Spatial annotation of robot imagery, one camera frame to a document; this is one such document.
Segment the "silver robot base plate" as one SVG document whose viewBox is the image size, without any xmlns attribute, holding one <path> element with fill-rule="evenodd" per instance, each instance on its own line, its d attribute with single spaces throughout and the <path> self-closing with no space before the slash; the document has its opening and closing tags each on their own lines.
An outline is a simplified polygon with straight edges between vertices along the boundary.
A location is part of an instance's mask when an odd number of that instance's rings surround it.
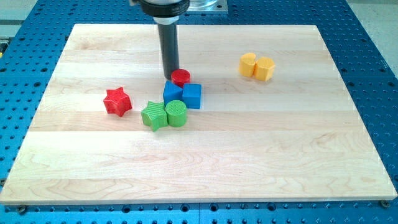
<svg viewBox="0 0 398 224">
<path fill-rule="evenodd" d="M 227 0 L 190 0 L 188 12 L 228 12 Z"/>
</svg>

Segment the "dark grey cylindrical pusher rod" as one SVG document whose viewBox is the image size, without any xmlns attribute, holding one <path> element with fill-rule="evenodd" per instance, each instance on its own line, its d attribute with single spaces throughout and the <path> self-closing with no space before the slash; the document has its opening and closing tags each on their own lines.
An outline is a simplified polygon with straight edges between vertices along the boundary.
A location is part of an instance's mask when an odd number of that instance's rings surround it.
<svg viewBox="0 0 398 224">
<path fill-rule="evenodd" d="M 164 77 L 171 79 L 174 70 L 179 69 L 177 21 L 179 16 L 160 18 L 155 17 L 157 23 Z"/>
</svg>

